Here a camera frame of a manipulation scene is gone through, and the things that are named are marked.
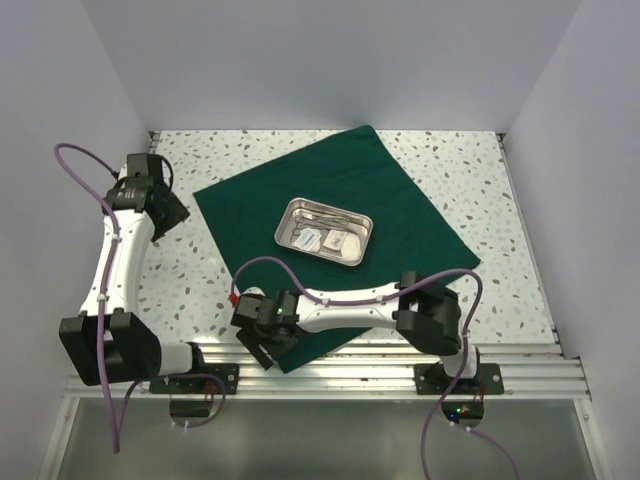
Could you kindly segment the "steel scissor forceps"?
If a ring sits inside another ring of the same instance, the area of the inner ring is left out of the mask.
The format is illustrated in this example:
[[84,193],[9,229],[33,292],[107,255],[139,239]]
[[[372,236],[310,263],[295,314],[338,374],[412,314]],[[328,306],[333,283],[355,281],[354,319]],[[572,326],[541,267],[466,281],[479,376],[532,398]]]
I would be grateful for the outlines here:
[[299,236],[305,228],[318,230],[326,229],[326,225],[322,222],[322,219],[319,216],[314,216],[310,213],[297,213],[292,217],[292,222],[293,227],[291,235],[293,237]]

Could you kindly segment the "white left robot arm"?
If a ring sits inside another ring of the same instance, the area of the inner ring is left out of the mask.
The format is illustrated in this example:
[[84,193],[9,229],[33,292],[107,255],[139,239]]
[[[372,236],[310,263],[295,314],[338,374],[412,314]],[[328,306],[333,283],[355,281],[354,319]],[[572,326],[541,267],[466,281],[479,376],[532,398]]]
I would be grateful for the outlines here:
[[114,186],[101,197],[103,243],[86,299],[64,318],[60,340],[87,386],[171,376],[185,392],[208,379],[190,343],[163,343],[139,318],[138,294],[147,248],[184,222],[189,212],[173,192],[168,160],[130,154]]

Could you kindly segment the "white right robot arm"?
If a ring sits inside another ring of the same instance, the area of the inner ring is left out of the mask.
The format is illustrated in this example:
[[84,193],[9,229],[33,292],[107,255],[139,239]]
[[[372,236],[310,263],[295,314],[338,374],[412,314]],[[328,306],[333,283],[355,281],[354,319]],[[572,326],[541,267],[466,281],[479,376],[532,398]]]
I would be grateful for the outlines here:
[[413,271],[400,281],[349,291],[296,285],[269,298],[244,293],[234,300],[232,326],[240,343],[264,368],[290,373],[364,331],[395,332],[415,350],[441,359],[451,389],[468,392],[481,380],[479,353],[467,338],[467,320],[445,273]]

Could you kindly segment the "steel tweezers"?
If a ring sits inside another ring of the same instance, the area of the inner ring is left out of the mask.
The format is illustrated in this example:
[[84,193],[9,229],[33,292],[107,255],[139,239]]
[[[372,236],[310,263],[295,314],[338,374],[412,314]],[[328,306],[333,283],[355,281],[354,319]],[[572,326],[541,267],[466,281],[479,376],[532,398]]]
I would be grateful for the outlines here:
[[348,229],[350,227],[348,219],[336,216],[312,215],[310,221],[329,229]]

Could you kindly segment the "stainless steel tray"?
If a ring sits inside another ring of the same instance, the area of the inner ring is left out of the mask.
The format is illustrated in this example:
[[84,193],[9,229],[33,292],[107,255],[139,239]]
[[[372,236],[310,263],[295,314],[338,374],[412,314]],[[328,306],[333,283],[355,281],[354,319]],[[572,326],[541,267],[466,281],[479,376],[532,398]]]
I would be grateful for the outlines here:
[[[346,218],[350,222],[350,227],[348,229],[326,228],[320,230],[322,232],[320,250],[318,252],[304,252],[292,245],[292,242],[298,237],[293,237],[291,235],[293,227],[292,217],[300,212],[310,213],[312,215],[336,216]],[[291,200],[287,205],[274,233],[274,240],[279,246],[292,249],[305,255],[322,258],[324,260],[344,266],[355,267],[358,266],[364,259],[364,255],[371,238],[371,234],[373,232],[373,227],[374,224],[371,218],[364,214],[351,212],[338,207],[298,197]],[[360,239],[361,257],[355,261],[346,261],[342,258],[340,251],[333,251],[324,248],[323,241],[325,240],[330,230],[345,231],[348,234],[351,233],[352,235],[357,235]]]

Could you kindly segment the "dark green surgical cloth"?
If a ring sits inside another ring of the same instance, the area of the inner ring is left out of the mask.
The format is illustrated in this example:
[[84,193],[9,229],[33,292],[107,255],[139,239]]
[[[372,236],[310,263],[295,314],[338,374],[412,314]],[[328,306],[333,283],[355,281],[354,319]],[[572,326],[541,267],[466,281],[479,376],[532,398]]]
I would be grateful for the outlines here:
[[[371,218],[355,267],[279,246],[274,233],[291,200],[305,198]],[[327,137],[195,195],[233,274],[230,299],[274,298],[301,285],[349,291],[398,282],[405,272],[445,273],[442,285],[472,274],[478,257],[409,178],[369,126]]]

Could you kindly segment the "clear suture packet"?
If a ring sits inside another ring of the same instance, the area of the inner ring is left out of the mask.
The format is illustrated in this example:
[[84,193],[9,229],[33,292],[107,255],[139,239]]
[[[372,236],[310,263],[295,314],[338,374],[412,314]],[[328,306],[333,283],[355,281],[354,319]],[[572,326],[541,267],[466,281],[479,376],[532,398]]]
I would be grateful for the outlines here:
[[323,241],[323,247],[333,251],[340,251],[347,236],[348,233],[345,231],[330,230]]

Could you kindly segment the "white gauze pad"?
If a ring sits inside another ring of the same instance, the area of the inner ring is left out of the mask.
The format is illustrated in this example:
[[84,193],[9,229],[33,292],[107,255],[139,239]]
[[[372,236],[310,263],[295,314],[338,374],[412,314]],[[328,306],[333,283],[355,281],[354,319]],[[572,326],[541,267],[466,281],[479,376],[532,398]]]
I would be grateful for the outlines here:
[[357,235],[349,233],[340,248],[340,253],[346,261],[355,261],[361,257],[360,239]]

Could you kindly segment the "white suture packet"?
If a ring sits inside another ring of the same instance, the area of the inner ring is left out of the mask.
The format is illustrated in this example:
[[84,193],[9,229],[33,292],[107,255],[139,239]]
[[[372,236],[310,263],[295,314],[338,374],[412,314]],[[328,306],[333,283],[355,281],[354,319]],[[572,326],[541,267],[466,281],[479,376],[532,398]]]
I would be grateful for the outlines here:
[[321,248],[322,232],[313,228],[304,228],[292,245],[304,252],[318,252]]

